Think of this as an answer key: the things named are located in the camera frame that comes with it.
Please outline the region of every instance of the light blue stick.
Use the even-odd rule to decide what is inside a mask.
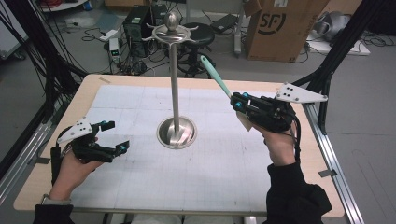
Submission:
[[[224,84],[224,82],[221,80],[221,77],[219,73],[216,71],[216,69],[213,67],[213,65],[210,63],[210,61],[205,57],[201,56],[201,62],[206,68],[206,71],[209,73],[210,76],[213,77],[213,79],[216,80],[216,82],[221,86],[221,88],[224,90],[224,92],[227,94],[229,98],[231,98],[231,93],[228,90],[227,86]]]

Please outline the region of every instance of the sleeve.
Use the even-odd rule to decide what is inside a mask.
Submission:
[[[74,224],[70,219],[73,205],[41,205],[35,206],[35,221],[33,224]]]
[[[271,188],[267,193],[265,224],[319,224],[321,216],[332,210],[324,189],[307,184],[299,162],[268,166]]]

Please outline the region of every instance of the aluminum frame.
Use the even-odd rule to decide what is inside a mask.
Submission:
[[[0,206],[8,194],[13,190],[16,182],[20,179],[22,173],[31,161],[34,161],[34,156],[37,151],[43,147],[48,134],[51,131],[52,122],[41,123],[35,133],[32,135],[26,146],[23,148],[21,154],[12,163],[4,178],[0,182]]]
[[[330,142],[328,135],[323,134],[320,127],[318,126],[318,111],[315,105],[304,104],[303,108],[311,125],[312,131],[317,138],[320,151],[323,155],[323,159],[326,161],[327,167],[329,170],[334,170],[337,173],[337,175],[332,176],[332,181],[346,210],[346,215],[349,222],[352,224],[364,224],[363,218],[361,217],[361,211],[355,202],[347,180],[344,176],[344,172],[341,169],[341,165],[334,153],[332,143]]]

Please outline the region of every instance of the metal disk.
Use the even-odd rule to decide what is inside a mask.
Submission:
[[[165,147],[182,149],[194,142],[197,136],[196,130],[192,120],[179,117],[179,128],[175,131],[174,118],[169,118],[161,122],[157,130],[157,137]]]

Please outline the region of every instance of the hand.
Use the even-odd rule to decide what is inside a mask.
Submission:
[[[84,182],[92,171],[102,164],[100,161],[90,161],[83,164],[75,157],[73,150],[69,150],[64,155],[61,170],[49,192],[49,198],[59,201],[69,200],[72,191]]]
[[[256,124],[253,124],[253,128],[262,133],[274,166],[289,165],[296,162],[294,158],[294,137],[291,136],[290,131],[271,133]]]

